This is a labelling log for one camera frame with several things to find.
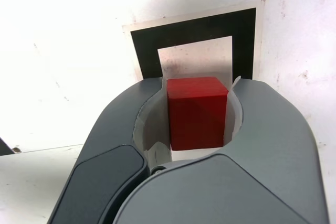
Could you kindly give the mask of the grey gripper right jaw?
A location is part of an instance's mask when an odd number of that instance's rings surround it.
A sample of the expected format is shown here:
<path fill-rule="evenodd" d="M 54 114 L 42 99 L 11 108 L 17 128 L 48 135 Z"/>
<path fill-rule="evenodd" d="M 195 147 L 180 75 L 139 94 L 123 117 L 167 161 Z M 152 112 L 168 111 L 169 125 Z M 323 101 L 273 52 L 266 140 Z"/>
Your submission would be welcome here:
<path fill-rule="evenodd" d="M 140 184 L 115 223 L 328 223 L 316 141 L 303 115 L 264 82 L 233 88 L 243 120 L 217 152 Z"/>

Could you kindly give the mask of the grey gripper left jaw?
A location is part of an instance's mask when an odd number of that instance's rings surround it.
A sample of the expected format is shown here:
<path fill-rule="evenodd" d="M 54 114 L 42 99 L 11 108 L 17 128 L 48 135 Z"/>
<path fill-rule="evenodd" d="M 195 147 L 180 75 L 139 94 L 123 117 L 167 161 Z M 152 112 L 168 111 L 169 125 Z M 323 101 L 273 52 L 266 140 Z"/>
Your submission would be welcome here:
<path fill-rule="evenodd" d="M 172 160 L 166 88 L 144 79 L 101 112 L 49 223 L 112 223 L 129 194 Z"/>

